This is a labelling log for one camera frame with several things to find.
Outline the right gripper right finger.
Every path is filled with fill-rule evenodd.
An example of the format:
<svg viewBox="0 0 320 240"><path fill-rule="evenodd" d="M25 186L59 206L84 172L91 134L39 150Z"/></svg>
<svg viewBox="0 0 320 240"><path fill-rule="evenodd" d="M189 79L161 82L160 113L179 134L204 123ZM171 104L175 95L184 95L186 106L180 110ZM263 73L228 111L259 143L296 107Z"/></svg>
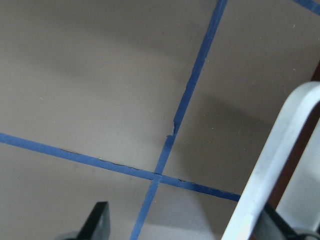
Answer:
<svg viewBox="0 0 320 240"><path fill-rule="evenodd" d="M309 230L294 230L268 203L259 216L260 240L319 240L320 235Z"/></svg>

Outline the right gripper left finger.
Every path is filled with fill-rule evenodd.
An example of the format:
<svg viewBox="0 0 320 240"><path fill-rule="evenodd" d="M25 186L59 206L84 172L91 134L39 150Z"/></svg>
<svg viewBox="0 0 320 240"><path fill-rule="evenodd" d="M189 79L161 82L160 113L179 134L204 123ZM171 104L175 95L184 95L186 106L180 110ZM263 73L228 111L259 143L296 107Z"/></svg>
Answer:
<svg viewBox="0 0 320 240"><path fill-rule="evenodd" d="M60 235L56 240L109 240L110 207L107 201L97 202L79 232Z"/></svg>

